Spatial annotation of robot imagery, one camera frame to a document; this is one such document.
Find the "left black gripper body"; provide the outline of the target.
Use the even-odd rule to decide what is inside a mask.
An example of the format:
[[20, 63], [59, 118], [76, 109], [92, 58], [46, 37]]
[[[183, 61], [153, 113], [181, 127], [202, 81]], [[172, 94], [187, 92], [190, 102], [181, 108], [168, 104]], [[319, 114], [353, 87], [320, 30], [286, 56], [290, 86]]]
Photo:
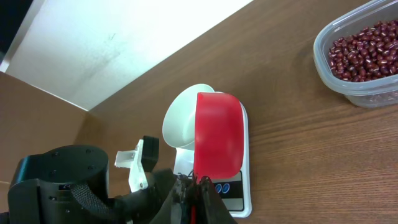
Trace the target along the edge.
[[172, 224], [172, 189], [177, 176], [171, 169], [147, 173], [148, 187], [113, 198], [114, 217], [106, 223]]

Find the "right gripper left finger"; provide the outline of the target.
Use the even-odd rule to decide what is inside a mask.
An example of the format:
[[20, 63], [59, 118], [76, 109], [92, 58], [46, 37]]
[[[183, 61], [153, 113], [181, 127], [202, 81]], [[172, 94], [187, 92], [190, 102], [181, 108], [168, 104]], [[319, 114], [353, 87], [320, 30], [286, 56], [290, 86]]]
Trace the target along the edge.
[[179, 174], [165, 202], [157, 213], [157, 223], [189, 224], [192, 222], [195, 186], [188, 176]]

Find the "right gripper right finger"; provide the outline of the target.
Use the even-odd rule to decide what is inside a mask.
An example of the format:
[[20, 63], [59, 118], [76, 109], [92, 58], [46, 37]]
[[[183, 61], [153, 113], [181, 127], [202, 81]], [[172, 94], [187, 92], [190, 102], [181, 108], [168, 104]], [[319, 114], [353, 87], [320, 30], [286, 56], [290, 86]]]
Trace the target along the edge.
[[196, 205], [197, 224], [237, 224], [227, 210], [209, 177], [202, 177], [198, 185], [199, 198]]

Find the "orange measuring scoop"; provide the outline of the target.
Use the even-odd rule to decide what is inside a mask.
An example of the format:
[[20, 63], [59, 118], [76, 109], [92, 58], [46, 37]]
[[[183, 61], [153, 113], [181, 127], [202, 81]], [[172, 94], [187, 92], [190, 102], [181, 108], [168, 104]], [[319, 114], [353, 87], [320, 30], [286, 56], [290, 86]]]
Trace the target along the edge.
[[[230, 179], [243, 164], [243, 112], [237, 98], [226, 93], [199, 93], [195, 114], [193, 183], [199, 198], [202, 177]], [[196, 205], [192, 208], [195, 223]]]

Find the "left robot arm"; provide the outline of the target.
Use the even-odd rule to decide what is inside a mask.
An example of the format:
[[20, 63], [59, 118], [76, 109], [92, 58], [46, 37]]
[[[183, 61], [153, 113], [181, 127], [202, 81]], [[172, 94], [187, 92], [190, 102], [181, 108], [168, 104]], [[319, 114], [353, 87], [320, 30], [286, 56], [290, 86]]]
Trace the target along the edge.
[[150, 223], [175, 183], [170, 169], [149, 186], [109, 197], [109, 158], [94, 146], [70, 145], [20, 160], [1, 223]]

